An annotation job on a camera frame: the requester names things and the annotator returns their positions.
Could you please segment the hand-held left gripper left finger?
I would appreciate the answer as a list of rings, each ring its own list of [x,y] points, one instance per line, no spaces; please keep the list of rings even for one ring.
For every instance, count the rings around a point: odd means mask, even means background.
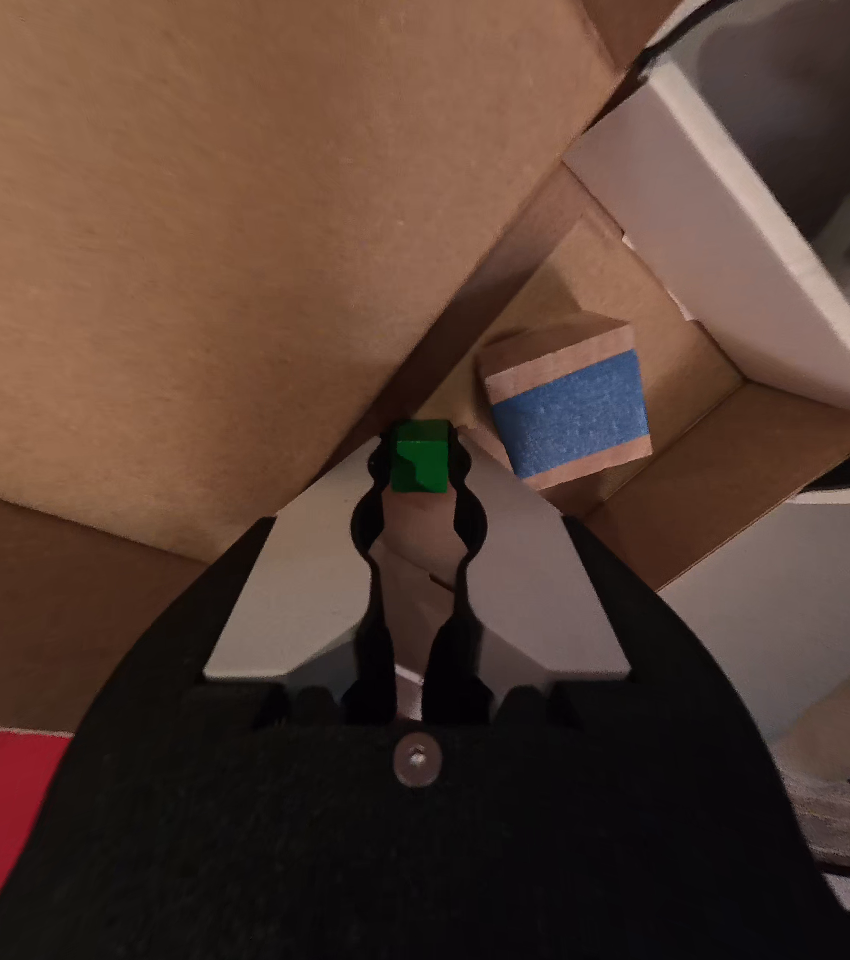
[[[390,443],[372,438],[275,516],[203,670],[209,682],[327,690],[352,724],[397,713],[381,572]]]

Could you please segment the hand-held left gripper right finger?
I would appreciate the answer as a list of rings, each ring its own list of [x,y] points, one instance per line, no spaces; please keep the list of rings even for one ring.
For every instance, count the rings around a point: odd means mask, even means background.
[[[454,532],[465,546],[450,619],[431,644],[427,724],[487,724],[513,690],[631,671],[559,510],[459,432]]]

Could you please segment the wooden block with blue band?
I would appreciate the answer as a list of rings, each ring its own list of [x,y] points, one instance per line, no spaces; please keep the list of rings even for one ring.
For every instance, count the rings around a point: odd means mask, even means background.
[[[578,313],[486,344],[476,370],[514,474],[544,491],[653,452],[635,335]]]

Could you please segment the white cardboard box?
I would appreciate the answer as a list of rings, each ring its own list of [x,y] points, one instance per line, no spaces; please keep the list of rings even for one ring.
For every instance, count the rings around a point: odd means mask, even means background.
[[[662,586],[850,453],[850,308],[686,321],[563,162],[677,2],[0,2],[0,728],[485,338],[635,330],[655,452],[549,493]]]

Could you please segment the green cube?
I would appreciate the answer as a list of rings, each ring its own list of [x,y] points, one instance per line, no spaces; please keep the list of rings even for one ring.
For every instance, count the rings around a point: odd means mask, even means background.
[[[407,419],[395,427],[390,441],[390,487],[395,494],[447,492],[450,431],[442,419]]]

